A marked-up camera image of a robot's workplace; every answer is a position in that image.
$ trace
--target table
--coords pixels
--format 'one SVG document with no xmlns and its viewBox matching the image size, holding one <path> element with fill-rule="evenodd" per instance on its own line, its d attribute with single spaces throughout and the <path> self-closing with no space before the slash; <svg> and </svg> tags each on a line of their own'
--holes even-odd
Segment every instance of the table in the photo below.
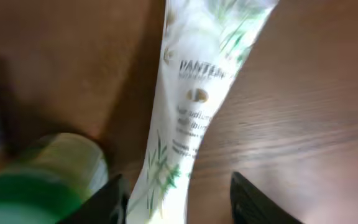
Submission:
<svg viewBox="0 0 358 224">
<path fill-rule="evenodd" d="M 0 0 L 0 107 L 13 150 L 74 131 L 134 183 L 163 10 L 151 0 Z M 188 223 L 231 222 L 234 170 L 303 222 L 358 223 L 358 2 L 280 1 L 205 136 Z"/>
</svg>

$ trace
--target white tube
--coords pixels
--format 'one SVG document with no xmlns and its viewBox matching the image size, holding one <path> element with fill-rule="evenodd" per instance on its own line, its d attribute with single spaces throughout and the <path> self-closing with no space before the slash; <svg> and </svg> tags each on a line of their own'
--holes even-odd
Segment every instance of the white tube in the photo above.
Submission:
<svg viewBox="0 0 358 224">
<path fill-rule="evenodd" d="M 191 171 L 275 0 L 167 0 L 145 162 L 127 224 L 186 223 Z"/>
</svg>

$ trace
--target green can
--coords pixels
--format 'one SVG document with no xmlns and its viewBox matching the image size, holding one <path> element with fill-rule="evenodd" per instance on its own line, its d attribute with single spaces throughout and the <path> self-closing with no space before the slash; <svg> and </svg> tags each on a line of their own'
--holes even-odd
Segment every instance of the green can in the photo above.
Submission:
<svg viewBox="0 0 358 224">
<path fill-rule="evenodd" d="M 47 136 L 0 174 L 0 224 L 55 223 L 108 181 L 102 150 L 76 134 Z"/>
</svg>

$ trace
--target green lid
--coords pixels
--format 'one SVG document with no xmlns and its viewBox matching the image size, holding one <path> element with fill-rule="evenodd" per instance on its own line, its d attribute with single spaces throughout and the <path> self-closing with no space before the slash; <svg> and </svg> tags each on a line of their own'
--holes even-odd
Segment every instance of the green lid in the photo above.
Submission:
<svg viewBox="0 0 358 224">
<path fill-rule="evenodd" d="M 80 205 L 79 196 L 56 177 L 0 175 L 0 224 L 55 223 Z"/>
</svg>

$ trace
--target hair product tube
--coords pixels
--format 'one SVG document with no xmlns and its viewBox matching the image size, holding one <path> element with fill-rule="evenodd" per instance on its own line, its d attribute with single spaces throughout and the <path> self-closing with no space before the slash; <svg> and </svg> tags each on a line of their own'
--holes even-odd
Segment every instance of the hair product tube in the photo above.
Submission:
<svg viewBox="0 0 358 224">
<path fill-rule="evenodd" d="M 203 136 L 277 0 L 167 0 L 145 162 L 127 224 L 186 223 Z"/>
</svg>

